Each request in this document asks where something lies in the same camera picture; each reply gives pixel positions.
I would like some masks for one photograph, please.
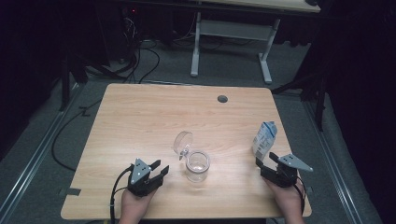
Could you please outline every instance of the metal rail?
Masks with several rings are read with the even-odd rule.
[[[21,197],[28,188],[29,184],[32,182],[32,179],[35,176],[35,173],[37,172],[41,162],[46,157],[50,149],[50,143],[53,141],[55,134],[59,131],[62,121],[67,114],[67,111],[70,109],[76,98],[81,94],[82,90],[83,86],[79,86],[78,84],[74,85],[72,91],[75,92],[75,94],[72,95],[70,103],[63,111],[60,111],[58,113],[54,121],[51,123],[51,125],[47,129],[46,134],[44,135],[37,149],[35,150],[35,154],[29,160],[17,182],[15,183],[14,187],[12,188],[11,192],[8,194],[6,200],[1,205],[0,223],[7,223],[8,220],[11,218],[11,215],[17,207],[19,201],[21,200]]]
[[[334,156],[332,155],[332,151],[330,150],[330,147],[324,137],[324,134],[318,129],[318,126],[315,122],[314,119],[315,111],[313,106],[309,102],[303,102],[303,106],[306,113],[309,115],[308,117],[310,119],[310,122],[312,126],[315,128],[315,131],[318,136],[318,140],[322,145],[321,147],[322,152],[324,155],[324,159],[326,161],[326,165],[329,169],[332,182],[334,183],[335,189],[337,190],[338,196],[340,197],[341,203],[344,206],[346,215],[350,223],[356,223],[356,224],[363,223],[361,220],[361,215],[359,214],[359,211],[355,206],[355,203],[353,202],[349,188],[346,182],[344,181],[344,178],[342,177],[340,170],[338,169],[337,162],[335,161]]]

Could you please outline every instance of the wire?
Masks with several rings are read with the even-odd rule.
[[[291,180],[291,178],[285,173],[284,170],[280,169],[283,173],[283,175],[289,180],[290,183],[293,183],[293,181]],[[301,200],[301,214],[304,212],[305,210],[305,193],[306,193],[306,188],[305,188],[305,184],[303,182],[303,180],[297,176],[297,178],[300,180],[301,184],[303,185],[304,188],[304,195],[301,193],[300,189],[297,187],[296,184],[292,184],[293,187],[297,190],[298,194],[300,195],[300,200]]]
[[[275,224],[279,224],[279,223],[276,221],[276,219],[271,218],[271,220],[273,220],[273,221],[275,222]]]
[[[141,48],[141,49],[154,49],[155,47],[157,47],[157,41],[155,41],[155,40],[152,40],[152,39],[147,39],[147,40],[143,40],[142,42],[141,42],[141,44],[143,44],[143,42],[149,42],[149,41],[151,41],[151,42],[153,42],[154,43],[154,45],[153,46],[150,46],[150,47],[147,47],[147,48]]]
[[[158,55],[157,52],[155,52],[155,51],[152,50],[152,49],[146,49],[146,50],[151,51],[152,53],[154,53],[154,54],[157,56],[158,61],[157,61],[157,63],[155,64],[155,66],[154,66],[151,70],[149,70],[149,72],[147,72],[145,75],[143,75],[143,76],[140,78],[140,80],[139,80],[139,82],[138,82],[139,84],[141,84],[142,81],[143,81],[143,79],[144,79],[146,76],[148,76],[152,71],[154,71],[154,70],[158,67],[158,64],[160,63],[160,55]]]
[[[129,19],[128,17],[123,18],[125,23],[129,23],[127,24],[128,28],[126,28],[126,32],[123,32],[125,39],[126,39],[126,43],[127,43],[127,47],[129,48],[131,46],[131,43],[134,43],[134,36],[136,34],[136,26],[134,25],[134,22]],[[131,27],[134,27],[134,30],[132,31],[132,38],[130,37],[130,33],[131,33]]]
[[[125,78],[125,80],[122,83],[125,83],[129,79],[129,83],[131,83],[132,77],[134,78],[134,83],[136,83],[136,79],[134,77],[134,71],[136,70],[137,66],[140,64],[140,47],[138,48],[137,51],[137,62],[136,65],[134,66],[134,69],[129,73],[129,75]]]
[[[216,38],[214,38],[214,37],[209,37],[209,36],[207,36],[207,35],[204,35],[205,37],[206,37],[206,39],[209,39],[209,40],[212,40],[212,43],[216,43],[218,40],[216,40]],[[221,47],[223,45],[223,42],[222,42],[222,38],[219,40],[219,43],[218,43],[218,45],[217,46],[215,46],[214,48],[206,48],[206,47],[204,47],[201,43],[200,43],[200,48],[201,49],[206,49],[206,50],[214,50],[214,49],[218,49],[219,47]]]
[[[117,189],[116,192],[114,192],[114,193],[117,193],[117,192],[119,192],[120,190],[126,189],[126,188],[127,188],[127,187],[123,187],[123,188]]]
[[[115,224],[116,223],[116,216],[114,214],[114,196],[116,195],[117,191],[117,185],[119,184],[120,179],[127,173],[130,172],[134,169],[134,166],[131,164],[131,166],[129,166],[128,168],[126,168],[124,171],[122,171],[122,173],[119,175],[119,177],[117,177],[116,182],[114,183],[113,186],[113,190],[111,191],[111,198],[110,198],[110,217],[111,217],[111,224]]]
[[[180,43],[178,43],[178,42],[176,42],[176,41],[174,41],[173,43],[176,44],[176,45],[178,45],[178,46],[182,46],[182,47],[191,46],[191,45],[194,44],[194,40],[191,40],[192,37],[194,37],[194,35],[190,36],[189,38],[185,38],[185,39],[182,39],[182,40],[178,40],[178,42],[181,42],[181,41],[187,42],[187,41],[188,41],[188,42],[189,42],[188,44],[180,44]]]
[[[189,36],[189,34],[191,33],[192,27],[194,27],[196,17],[197,17],[197,13],[195,12],[195,13],[194,13],[194,17],[192,18],[192,22],[191,22],[191,26],[190,26],[189,31],[188,31],[185,35],[183,35],[181,38],[174,39],[174,40],[173,40],[174,43],[175,43],[176,41],[178,41],[178,40],[189,39],[189,38],[195,36],[195,35],[190,35],[190,36]]]
[[[66,168],[67,170],[70,170],[70,171],[73,171],[73,172],[76,171],[75,168],[72,168],[72,167],[70,167],[70,166],[68,166],[68,165],[65,165],[64,163],[60,162],[60,161],[58,160],[58,158],[56,157],[56,154],[55,154],[55,143],[56,143],[56,141],[58,140],[59,135],[62,133],[62,131],[64,130],[64,128],[65,128],[71,121],[73,121],[76,117],[78,117],[79,115],[83,114],[83,113],[86,112],[89,108],[93,107],[94,105],[98,104],[98,103],[101,102],[101,101],[102,101],[102,99],[100,99],[99,101],[95,102],[94,104],[92,104],[92,105],[90,105],[90,106],[84,108],[81,112],[77,113],[73,118],[71,118],[69,121],[67,121],[66,124],[64,124],[64,126],[61,128],[61,130],[59,130],[59,132],[56,134],[55,138],[53,139],[52,146],[51,146],[51,155],[52,155],[52,158],[53,158],[59,165],[61,165],[63,168]]]
[[[85,224],[92,224],[92,223],[94,223],[94,222],[101,222],[101,223],[104,223],[103,220],[92,220],[92,221],[86,222]]]
[[[248,44],[250,44],[250,43],[257,42],[257,40],[249,39],[249,40],[246,40],[246,42],[238,43],[238,42],[234,41],[234,38],[233,38],[233,39],[229,39],[229,40],[227,40],[227,38],[223,38],[222,41],[223,41],[223,43],[225,43],[225,44],[237,45],[237,46],[245,46],[245,45],[248,45]]]
[[[113,73],[120,74],[120,73],[126,72],[129,69],[133,68],[135,63],[136,63],[136,56],[134,56],[134,54],[133,54],[133,56],[131,57],[131,60],[129,61],[129,63],[126,66],[114,71]],[[99,76],[99,77],[107,77],[104,73],[91,70],[91,68],[89,68],[89,67],[85,67],[85,71],[91,75],[95,75],[95,76]]]

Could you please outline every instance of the metal frame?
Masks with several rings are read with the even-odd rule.
[[[48,151],[50,150],[50,143],[53,141],[55,134],[60,130],[62,121],[64,120],[64,117],[66,116],[69,108],[71,107],[75,99],[79,96],[79,94],[82,92],[83,86],[79,86],[78,84],[76,84],[73,87],[73,90],[76,92],[76,94],[73,94],[69,104],[67,104],[64,110],[61,110],[58,113],[55,120],[51,123],[46,134],[44,135],[37,149],[35,150],[35,154],[29,160],[21,175],[18,177],[18,180],[12,188],[11,192],[8,194],[6,200],[1,205],[0,223],[7,223],[8,220],[11,218],[11,215],[17,207],[19,201],[21,200],[21,197],[27,190],[27,187],[33,180],[35,173],[40,167],[41,162],[44,160]]]
[[[201,12],[197,12],[195,27],[195,45],[192,53],[191,76],[198,77],[199,70],[199,42],[201,35],[217,35],[225,37],[243,38],[266,41],[263,53],[259,54],[262,75],[266,84],[271,84],[271,74],[267,64],[267,57],[273,45],[280,19],[276,19],[272,26],[253,25],[228,21],[202,20]]]
[[[305,112],[308,114],[309,120],[314,127],[316,134],[318,136],[318,140],[322,145],[322,153],[323,157],[326,161],[326,165],[329,169],[330,177],[332,178],[332,182],[334,183],[334,187],[337,190],[338,196],[340,197],[341,204],[344,206],[344,210],[346,211],[346,216],[348,217],[350,223],[363,223],[361,219],[361,215],[359,214],[359,210],[353,202],[351,192],[347,183],[345,182],[340,169],[338,168],[337,162],[332,155],[332,150],[329,147],[329,144],[324,137],[324,134],[321,130],[318,129],[315,121],[315,109],[309,102],[303,102],[303,106]]]

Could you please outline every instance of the gray carpet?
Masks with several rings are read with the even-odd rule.
[[[147,48],[152,42],[144,44]],[[203,43],[200,61],[200,74],[190,77],[192,46],[166,47],[158,44],[154,50],[161,58],[159,66],[149,74],[144,83],[176,82],[210,86],[243,86],[276,88],[291,81],[302,58],[309,47],[291,48],[288,44],[275,45],[270,52],[268,64],[273,77],[271,86],[263,83],[262,72],[256,51],[260,51],[262,43],[252,42],[244,47],[222,45],[217,49],[216,43]],[[142,49],[141,61],[134,73],[139,80],[157,62],[154,53]],[[112,69],[122,66],[113,63]],[[89,106],[103,96],[108,83],[117,82],[103,77],[90,76],[90,81],[82,89],[82,93],[71,105],[64,118],[64,123],[81,111],[81,106]],[[311,103],[303,103],[296,94],[288,91],[275,95],[276,106],[282,118],[290,146],[295,155],[314,167],[314,173],[301,172],[308,187],[308,198],[313,214],[307,217],[307,223],[350,223],[345,207],[340,200],[339,192],[334,186],[330,168],[323,153],[323,142],[331,150],[336,159],[346,185],[350,190],[354,204],[359,210],[361,223],[381,223],[369,196],[364,189],[356,168],[347,153],[341,131],[332,113],[331,102],[327,99],[323,117],[323,133],[318,133],[312,124],[309,111]],[[61,105],[61,88],[57,85],[51,98],[40,107],[30,120],[19,141],[0,163],[0,179],[2,180],[0,200],[3,202],[11,192],[18,177],[43,139],[46,130],[58,114]],[[59,135],[55,142],[56,156],[64,164],[76,168],[79,157],[92,127],[99,104],[87,111],[89,116],[78,116],[73,119]],[[64,203],[61,189],[67,189],[73,178],[73,172],[57,164],[48,151],[32,182],[24,192],[9,219],[9,223],[87,223],[87,220],[63,220],[60,212]],[[168,221],[170,223],[191,221]],[[233,220],[232,223],[262,223],[262,220]]]

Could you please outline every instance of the black cable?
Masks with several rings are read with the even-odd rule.
[[[283,175],[289,180],[290,183],[292,183],[293,181],[291,180],[291,178],[285,173],[284,170],[282,170]],[[297,187],[296,184],[293,184],[293,187],[297,190],[298,194],[300,195],[300,200],[301,200],[301,214],[304,212],[305,210],[305,193],[306,193],[306,189],[305,189],[305,184],[303,182],[303,180],[297,176],[297,178],[301,181],[301,184],[303,185],[304,188],[304,195],[301,193],[300,189]]]
[[[117,189],[115,193],[119,192],[119,191],[122,190],[122,189],[126,189],[126,188],[127,188],[127,187],[123,187],[123,188]]]
[[[218,43],[218,45],[217,46],[215,46],[214,48],[206,48],[206,47],[204,47],[203,45],[202,45],[202,41],[200,41],[200,48],[201,49],[206,49],[206,50],[215,50],[215,49],[218,49],[219,47],[221,47],[222,45],[223,45],[223,41],[222,41],[222,38],[218,41],[215,37],[210,37],[210,36],[207,36],[207,35],[205,35],[205,37],[206,37],[206,39],[209,39],[209,40],[212,40],[212,43],[216,43],[216,42],[219,42]]]
[[[94,105],[98,104],[98,103],[101,102],[101,101],[102,101],[102,99],[100,99],[99,101],[95,102],[94,104],[92,104],[92,105],[90,105],[90,106],[84,108],[81,112],[77,113],[73,118],[71,118],[69,121],[67,121],[66,124],[64,124],[64,126],[59,130],[59,132],[56,134],[55,138],[53,139],[53,141],[52,141],[52,146],[51,146],[51,155],[52,155],[52,158],[53,158],[59,165],[61,165],[63,168],[66,168],[67,170],[70,170],[70,171],[73,171],[73,172],[76,171],[75,168],[72,168],[72,167],[70,167],[70,166],[68,166],[68,165],[65,165],[65,164],[61,163],[61,162],[58,160],[58,158],[56,157],[56,154],[55,154],[55,143],[56,143],[56,140],[58,139],[59,135],[62,133],[62,131],[64,130],[64,128],[65,128],[71,121],[73,121],[76,117],[78,117],[79,115],[81,115],[82,113],[84,113],[85,111],[87,111],[89,108],[93,107]]]
[[[273,220],[273,221],[275,222],[275,224],[279,224],[279,223],[276,221],[276,219],[271,218],[271,220]]]
[[[140,64],[140,46],[137,51],[137,62],[136,65],[134,66],[134,69],[129,73],[129,75],[125,78],[125,80],[122,83],[125,83],[129,79],[129,83],[131,83],[132,77],[134,78],[134,83],[136,83],[136,78],[134,77],[134,71],[136,70],[137,66]]]
[[[121,74],[121,73],[123,73],[123,72],[126,72],[126,71],[128,71],[129,69],[134,68],[135,63],[136,63],[136,56],[133,54],[133,55],[131,56],[131,59],[130,59],[129,63],[128,63],[126,66],[124,66],[124,67],[122,67],[122,68],[120,68],[120,69],[114,71],[113,73],[119,75],[119,74]],[[102,73],[102,72],[98,72],[98,71],[91,70],[91,68],[89,68],[89,67],[85,67],[85,72],[87,72],[87,73],[89,73],[89,74],[91,74],[91,75],[94,75],[94,76],[98,76],[98,77],[108,77],[108,76],[106,76],[106,75],[105,75],[104,73]]]
[[[144,79],[146,76],[148,76],[152,71],[154,71],[154,70],[158,67],[158,64],[160,63],[160,55],[158,55],[157,52],[155,52],[155,51],[152,50],[152,49],[146,49],[146,50],[151,51],[152,53],[154,53],[154,54],[157,56],[158,61],[157,61],[157,64],[155,64],[155,66],[154,66],[149,72],[147,72],[145,75],[143,75],[143,76],[140,78],[140,80],[139,80],[139,82],[138,82],[139,84],[141,84],[142,81],[143,81],[143,79]]]
[[[147,41],[153,42],[154,45],[153,45],[153,46],[150,46],[150,47],[146,47],[146,48],[141,48],[141,44],[143,44],[143,42],[147,42]],[[158,44],[157,44],[157,41],[152,40],[152,39],[143,40],[143,41],[141,42],[141,44],[140,44],[140,48],[141,48],[141,49],[154,49],[154,48],[157,47],[157,45],[158,45]]]
[[[94,61],[91,61],[90,59],[85,58],[82,55],[75,54],[74,56],[77,59],[79,59],[83,64],[93,67],[94,69],[103,73],[103,75],[105,76],[112,77],[114,79],[125,79],[125,77],[119,76],[117,73],[108,70],[107,68],[103,67],[101,64],[95,63]]]
[[[192,37],[195,37],[195,35],[189,36],[189,37],[185,37],[183,39],[178,39],[178,40],[173,40],[173,43],[182,47],[186,47],[186,46],[191,46],[194,44],[194,40],[190,40]],[[178,42],[189,42],[189,44],[180,44]]]
[[[85,224],[92,224],[92,223],[94,223],[94,222],[101,222],[101,223],[103,223],[103,220],[92,220],[92,221],[86,222]]]
[[[172,42],[173,42],[174,44],[179,45],[179,46],[190,46],[190,45],[193,44],[193,42],[192,42],[192,43],[189,44],[189,45],[180,45],[180,44],[177,43],[177,41],[182,41],[182,40],[186,40],[186,39],[190,39],[190,38],[192,38],[192,37],[195,37],[195,35],[190,35],[190,36],[189,36],[189,34],[191,33],[192,28],[194,27],[196,18],[197,18],[197,13],[195,12],[195,13],[194,13],[194,17],[192,18],[192,22],[191,22],[191,26],[190,26],[189,31],[188,31],[185,35],[183,35],[182,37],[180,37],[180,38],[178,38],[178,39],[172,40]]]
[[[117,185],[119,184],[120,179],[127,173],[132,171],[134,168],[134,166],[131,164],[130,167],[126,168],[124,171],[122,171],[122,173],[119,175],[119,177],[117,177],[116,182],[114,183],[114,187],[113,190],[111,191],[111,198],[110,198],[110,217],[111,217],[111,224],[116,224],[116,216],[114,214],[114,196],[116,195],[116,192],[119,191],[116,190]]]
[[[236,42],[236,41],[227,40],[226,38],[223,38],[222,41],[223,41],[223,43],[225,43],[225,44],[228,44],[228,45],[237,45],[237,46],[245,46],[245,45],[248,45],[248,44],[250,44],[250,43],[252,43],[252,42],[257,42],[256,40],[249,39],[249,40],[246,40],[246,42],[244,42],[244,43],[238,43],[238,42]]]

